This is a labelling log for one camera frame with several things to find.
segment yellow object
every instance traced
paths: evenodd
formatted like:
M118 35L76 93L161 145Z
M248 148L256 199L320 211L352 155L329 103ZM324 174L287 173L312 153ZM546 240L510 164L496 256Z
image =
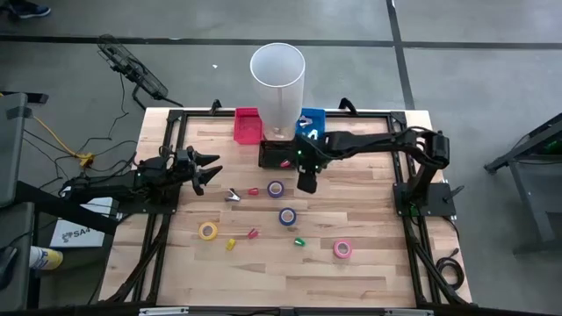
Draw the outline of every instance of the yellow object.
M236 244L236 241L234 239L229 239L227 242L227 250L232 250L234 248L234 245Z
M62 252L50 248L31 246L29 252L29 268L50 270L58 268L62 263Z
M93 154L77 154L74 151L70 150L70 148L68 148L61 139L59 139L59 137L49 128L49 126L47 126L47 124L43 123L43 121L38 118L38 117L33 117L36 121L39 122L39 124L41 124L43 127L45 127L45 129L51 133L51 135L53 135L54 139L61 144L61 146L64 148L64 150L66 150L69 154L72 154L74 157L76 158L80 158L80 159L86 159L86 160L93 160L94 159L94 155Z
M211 222L201 224L198 231L199 238L204 241L213 240L217 237L217 233L219 233L219 229Z
M80 167L88 168L92 163L94 163L94 154L88 153L87 158L80 158Z

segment wooden table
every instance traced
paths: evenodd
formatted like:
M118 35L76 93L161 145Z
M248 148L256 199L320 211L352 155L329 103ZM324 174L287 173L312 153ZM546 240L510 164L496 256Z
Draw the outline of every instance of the wooden table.
M157 155L168 110L147 109L137 161ZM406 111L406 115L410 126L431 128L427 111ZM233 118L189 118L184 144L202 154L219 154L213 165L224 169L202 197L190 184L182 187L169 230L158 305L414 306L403 226L394 210L391 155L359 154L334 161L318 176L318 191L310 195L296 190L296 172L260 169L258 146L233 141L233 124ZM328 118L326 129L387 133L381 118ZM434 180L442 177L439 172ZM267 195L264 188L272 180L285 184L283 197ZM259 196L247 194L253 187L260 188ZM240 202L224 201L228 188L241 194ZM297 211L294 226L279 223L283 207ZM100 299L112 295L138 262L146 221L145 215L133 215L118 227ZM198 237L198 227L206 221L219 228L214 241ZM436 259L458 248L449 223L440 218L427 221ZM259 230L257 239L246 237L251 228ZM295 237L304 239L306 246L293 245ZM236 239L233 251L225 249L230 238ZM349 260L333 255L334 240L339 238L346 238L354 248ZM462 255L456 258L462 264ZM427 273L419 265L429 298ZM467 282L459 293L471 300Z

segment small pink object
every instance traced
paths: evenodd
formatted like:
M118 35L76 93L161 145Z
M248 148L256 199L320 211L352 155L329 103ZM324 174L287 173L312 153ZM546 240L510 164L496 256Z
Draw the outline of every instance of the small pink object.
M334 255L340 259L348 259L351 257L353 249L346 240L338 240L334 242Z
M291 167L291 162L289 162L288 160L285 160L285 161L281 162L281 164L279 166L281 168L289 168L289 167Z
M258 235L257 229L252 228L252 230L249 231L249 233L248 233L248 238L254 239L255 237L257 237L257 235Z

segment white plastic cup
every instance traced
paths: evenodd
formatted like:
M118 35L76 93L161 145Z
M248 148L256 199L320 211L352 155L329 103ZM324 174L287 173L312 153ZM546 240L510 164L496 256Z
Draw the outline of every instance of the white plastic cup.
M29 252L29 268L31 269L57 269L62 263L62 252L49 248L31 246Z
M261 103L257 105L266 140L292 140L302 110L305 57L285 43L260 47L249 69Z

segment blue container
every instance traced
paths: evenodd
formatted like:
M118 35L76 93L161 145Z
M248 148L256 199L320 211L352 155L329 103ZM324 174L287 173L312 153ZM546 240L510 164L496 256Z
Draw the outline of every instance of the blue container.
M317 131L318 138L320 138L326 129L326 111L324 109L303 108L300 116L311 119L313 122L309 126L300 127L301 120L297 121L296 134L308 135L313 130Z

